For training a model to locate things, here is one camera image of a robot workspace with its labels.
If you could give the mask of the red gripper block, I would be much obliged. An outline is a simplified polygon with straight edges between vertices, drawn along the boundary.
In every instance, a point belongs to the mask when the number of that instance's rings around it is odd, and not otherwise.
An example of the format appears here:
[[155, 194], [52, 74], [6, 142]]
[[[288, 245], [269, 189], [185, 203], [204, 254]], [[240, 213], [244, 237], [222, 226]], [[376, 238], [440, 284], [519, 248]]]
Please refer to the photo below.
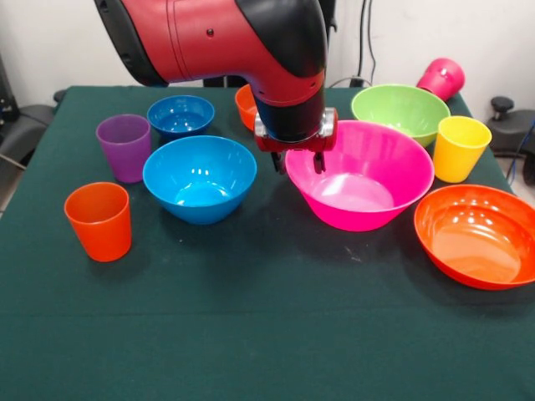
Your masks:
[[308, 150], [315, 152], [313, 156], [314, 171], [322, 174], [326, 171], [324, 151], [331, 150], [337, 138], [338, 112], [336, 108], [324, 110], [319, 127], [304, 140], [284, 142], [277, 140], [268, 133], [268, 129], [256, 113], [254, 123], [254, 139], [257, 147], [263, 152], [271, 152], [274, 169], [278, 174], [286, 173], [284, 159], [285, 150]]

